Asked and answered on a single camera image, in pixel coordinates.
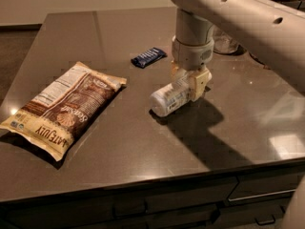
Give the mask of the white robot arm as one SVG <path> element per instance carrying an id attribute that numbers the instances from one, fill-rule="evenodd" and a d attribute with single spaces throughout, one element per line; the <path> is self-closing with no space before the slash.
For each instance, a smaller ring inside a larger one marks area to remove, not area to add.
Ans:
<path id="1" fill-rule="evenodd" d="M 218 26 L 305 95 L 304 12 L 270 0 L 171 1 Z"/>

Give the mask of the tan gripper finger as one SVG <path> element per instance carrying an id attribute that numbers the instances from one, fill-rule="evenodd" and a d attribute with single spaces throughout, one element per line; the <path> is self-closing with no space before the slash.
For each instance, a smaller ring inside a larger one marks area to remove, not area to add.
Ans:
<path id="1" fill-rule="evenodd" d="M 171 62 L 171 78 L 177 80 L 184 75 L 185 71 L 174 61 Z"/>
<path id="2" fill-rule="evenodd" d="M 211 72 L 207 67 L 193 71 L 190 74 L 191 101 L 195 102 L 205 91 L 208 82 L 211 80 Z"/>

